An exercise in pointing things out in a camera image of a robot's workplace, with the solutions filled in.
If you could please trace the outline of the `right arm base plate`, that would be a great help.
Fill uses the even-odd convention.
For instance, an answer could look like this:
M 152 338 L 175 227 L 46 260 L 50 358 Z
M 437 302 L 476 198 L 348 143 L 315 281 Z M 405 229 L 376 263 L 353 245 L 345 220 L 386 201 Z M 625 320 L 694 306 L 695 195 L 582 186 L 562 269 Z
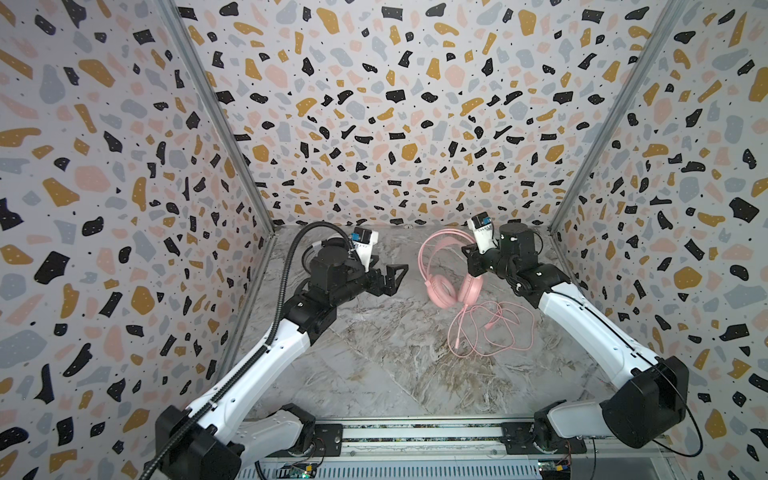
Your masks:
M 539 421 L 502 423 L 500 441 L 508 455 L 565 455 L 588 451 L 583 440 L 561 438 Z

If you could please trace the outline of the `pink headphones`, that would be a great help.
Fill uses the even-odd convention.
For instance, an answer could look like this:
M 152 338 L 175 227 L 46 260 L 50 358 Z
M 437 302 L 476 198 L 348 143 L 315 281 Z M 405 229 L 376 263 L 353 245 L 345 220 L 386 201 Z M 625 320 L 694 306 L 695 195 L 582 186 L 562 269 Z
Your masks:
M 421 245 L 417 263 L 429 299 L 438 307 L 448 309 L 457 304 L 464 307 L 475 305 L 483 288 L 483 279 L 459 272 L 451 261 L 445 262 L 449 253 L 461 255 L 461 248 L 474 246 L 474 239 L 467 233 L 446 228 L 430 235 Z

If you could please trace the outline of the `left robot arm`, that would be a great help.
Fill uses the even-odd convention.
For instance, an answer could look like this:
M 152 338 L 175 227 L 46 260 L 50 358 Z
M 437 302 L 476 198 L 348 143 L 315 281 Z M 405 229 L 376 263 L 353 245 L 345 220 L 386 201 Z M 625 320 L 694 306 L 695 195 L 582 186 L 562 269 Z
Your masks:
M 268 388 L 334 323 L 342 304 L 368 293 L 393 296 L 408 265 L 376 268 L 376 257 L 350 253 L 338 242 L 322 247 L 310 274 L 280 305 L 276 327 L 233 369 L 184 409 L 170 406 L 155 424 L 156 456 L 142 476 L 234 479 L 275 453 L 298 458 L 320 450 L 315 417 L 289 403 L 266 418 L 246 417 Z

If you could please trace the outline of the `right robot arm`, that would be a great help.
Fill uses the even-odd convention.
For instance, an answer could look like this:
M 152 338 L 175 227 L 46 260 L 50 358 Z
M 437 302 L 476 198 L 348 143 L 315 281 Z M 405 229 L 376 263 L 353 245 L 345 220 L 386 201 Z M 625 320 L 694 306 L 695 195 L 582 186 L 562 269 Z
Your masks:
M 468 272 L 494 274 L 542 316 L 559 324 L 597 362 L 615 387 L 604 400 L 559 401 L 534 415 L 533 441 L 550 452 L 576 437 L 614 437 L 639 449 L 690 417 L 689 369 L 663 358 L 619 329 L 557 266 L 540 261 L 537 234 L 519 222 L 495 228 L 486 214 L 468 222 Z

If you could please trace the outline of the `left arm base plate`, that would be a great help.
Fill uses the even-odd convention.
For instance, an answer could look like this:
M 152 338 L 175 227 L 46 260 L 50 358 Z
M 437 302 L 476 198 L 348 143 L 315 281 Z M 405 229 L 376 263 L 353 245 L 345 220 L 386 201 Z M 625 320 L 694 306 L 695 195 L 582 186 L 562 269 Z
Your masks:
M 304 428 L 296 443 L 285 451 L 289 457 L 339 457 L 342 450 L 344 426 L 340 423 L 321 423 Z

